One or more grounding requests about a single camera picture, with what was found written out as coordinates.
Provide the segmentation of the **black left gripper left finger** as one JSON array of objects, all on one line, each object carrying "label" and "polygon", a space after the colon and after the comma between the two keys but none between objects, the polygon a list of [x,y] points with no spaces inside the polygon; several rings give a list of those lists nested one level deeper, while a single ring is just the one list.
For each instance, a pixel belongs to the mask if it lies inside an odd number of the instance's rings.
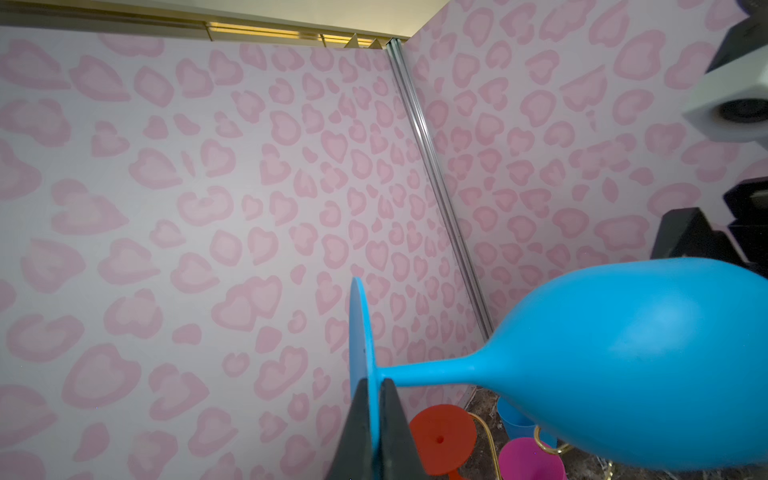
[{"label": "black left gripper left finger", "polygon": [[358,382],[326,480],[373,478],[368,380]]}]

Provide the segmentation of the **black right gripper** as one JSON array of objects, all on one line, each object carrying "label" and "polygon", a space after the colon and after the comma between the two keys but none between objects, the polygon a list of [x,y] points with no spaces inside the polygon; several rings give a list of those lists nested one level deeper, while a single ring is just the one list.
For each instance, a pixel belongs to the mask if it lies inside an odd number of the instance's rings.
[{"label": "black right gripper", "polygon": [[767,179],[744,180],[723,195],[734,216],[726,231],[713,228],[698,207],[662,216],[650,257],[719,260],[767,276]]}]

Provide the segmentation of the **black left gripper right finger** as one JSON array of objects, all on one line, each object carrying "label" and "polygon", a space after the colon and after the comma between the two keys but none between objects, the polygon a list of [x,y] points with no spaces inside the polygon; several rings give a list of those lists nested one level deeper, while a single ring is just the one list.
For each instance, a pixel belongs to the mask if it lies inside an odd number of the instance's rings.
[{"label": "black left gripper right finger", "polygon": [[426,480],[400,397],[391,379],[384,379],[379,393],[379,472],[383,480]]}]

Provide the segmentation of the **magenta wine glass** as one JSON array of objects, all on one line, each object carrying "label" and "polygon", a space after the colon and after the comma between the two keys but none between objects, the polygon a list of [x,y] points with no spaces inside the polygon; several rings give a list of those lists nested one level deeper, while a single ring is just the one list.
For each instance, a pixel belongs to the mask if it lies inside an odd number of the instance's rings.
[{"label": "magenta wine glass", "polygon": [[566,480],[559,456],[546,453],[533,438],[509,441],[498,454],[503,480]]}]

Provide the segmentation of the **blue front wine glass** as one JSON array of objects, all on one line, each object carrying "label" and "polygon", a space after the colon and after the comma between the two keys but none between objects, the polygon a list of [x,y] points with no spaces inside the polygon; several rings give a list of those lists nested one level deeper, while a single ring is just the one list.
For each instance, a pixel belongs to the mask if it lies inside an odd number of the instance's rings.
[{"label": "blue front wine glass", "polygon": [[566,443],[654,470],[767,459],[767,281],[730,263],[602,265],[529,293],[464,357],[377,364],[362,282],[350,288],[352,387],[384,441],[381,386],[466,384],[499,394]]}]

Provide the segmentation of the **blue wine glass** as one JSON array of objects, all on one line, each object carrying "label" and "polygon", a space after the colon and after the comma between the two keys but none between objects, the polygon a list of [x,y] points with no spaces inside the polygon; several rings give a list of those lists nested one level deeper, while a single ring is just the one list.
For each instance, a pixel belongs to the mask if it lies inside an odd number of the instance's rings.
[{"label": "blue wine glass", "polygon": [[529,293],[464,357],[377,364],[362,282],[350,288],[352,387],[384,441],[381,386],[466,384],[499,394],[566,443],[654,470],[767,459],[767,281],[730,263],[602,265]]},{"label": "blue wine glass", "polygon": [[510,440],[533,437],[535,424],[509,402],[499,397],[496,410]]}]

